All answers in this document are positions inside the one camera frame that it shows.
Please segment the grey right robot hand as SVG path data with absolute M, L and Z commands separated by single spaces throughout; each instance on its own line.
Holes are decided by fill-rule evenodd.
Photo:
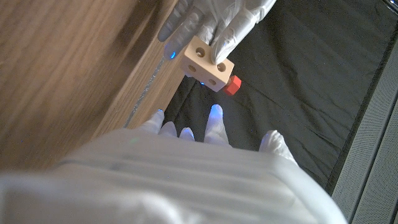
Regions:
M 74 150 L 45 172 L 1 174 L 2 223 L 345 223 L 283 135 L 232 147 L 213 105 L 205 138 L 157 111 Z

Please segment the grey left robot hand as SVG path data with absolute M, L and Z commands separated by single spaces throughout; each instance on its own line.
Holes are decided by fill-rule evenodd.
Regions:
M 157 35 L 166 42 L 164 58 L 174 59 L 196 36 L 211 47 L 211 61 L 217 65 L 274 4 L 275 0 L 178 0 Z

